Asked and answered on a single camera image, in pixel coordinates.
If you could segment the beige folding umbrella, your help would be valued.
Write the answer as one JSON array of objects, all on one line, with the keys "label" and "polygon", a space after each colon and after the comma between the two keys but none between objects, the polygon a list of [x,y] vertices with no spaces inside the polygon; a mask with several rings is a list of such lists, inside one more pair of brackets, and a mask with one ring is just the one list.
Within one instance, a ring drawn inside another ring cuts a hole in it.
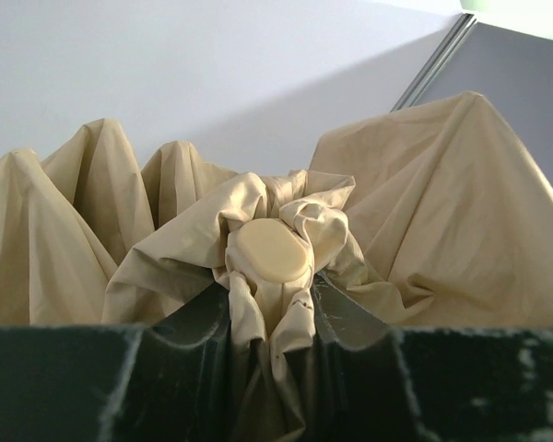
[{"label": "beige folding umbrella", "polygon": [[0,326],[154,326],[229,304],[228,437],[320,441],[314,278],[391,326],[553,329],[553,189],[475,92],[325,134],[264,177],[121,125],[0,159]]}]

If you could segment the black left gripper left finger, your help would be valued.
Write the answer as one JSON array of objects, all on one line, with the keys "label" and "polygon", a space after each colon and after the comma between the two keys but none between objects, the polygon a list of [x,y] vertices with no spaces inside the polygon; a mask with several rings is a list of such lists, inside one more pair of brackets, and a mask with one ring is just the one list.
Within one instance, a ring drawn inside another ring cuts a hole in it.
[{"label": "black left gripper left finger", "polygon": [[0,326],[0,441],[224,441],[229,304],[154,326]]}]

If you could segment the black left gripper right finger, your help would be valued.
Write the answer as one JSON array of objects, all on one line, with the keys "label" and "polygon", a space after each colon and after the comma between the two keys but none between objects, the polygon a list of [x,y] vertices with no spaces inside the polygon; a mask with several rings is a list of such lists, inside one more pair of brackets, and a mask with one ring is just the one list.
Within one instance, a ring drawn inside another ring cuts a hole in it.
[{"label": "black left gripper right finger", "polygon": [[391,326],[318,274],[320,441],[553,441],[553,329]]}]

